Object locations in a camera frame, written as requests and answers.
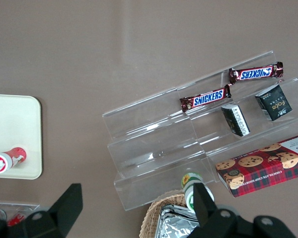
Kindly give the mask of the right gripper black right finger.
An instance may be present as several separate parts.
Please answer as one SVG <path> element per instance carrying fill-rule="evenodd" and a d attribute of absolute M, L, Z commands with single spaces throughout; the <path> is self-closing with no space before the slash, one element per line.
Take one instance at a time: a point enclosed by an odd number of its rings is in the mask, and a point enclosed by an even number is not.
<path fill-rule="evenodd" d="M 253 222 L 227 208 L 218 208 L 201 183 L 193 185 L 194 209 L 199 226 L 192 238 L 294 238 L 294 233 L 278 218 L 257 216 Z"/>

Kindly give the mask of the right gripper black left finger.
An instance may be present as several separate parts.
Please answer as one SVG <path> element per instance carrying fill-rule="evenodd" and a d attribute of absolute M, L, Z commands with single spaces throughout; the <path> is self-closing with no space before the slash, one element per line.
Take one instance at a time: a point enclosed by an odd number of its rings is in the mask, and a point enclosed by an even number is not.
<path fill-rule="evenodd" d="M 9 227 L 0 220 L 0 238 L 65 238 L 83 208 L 82 187 L 73 183 L 49 208 Z"/>

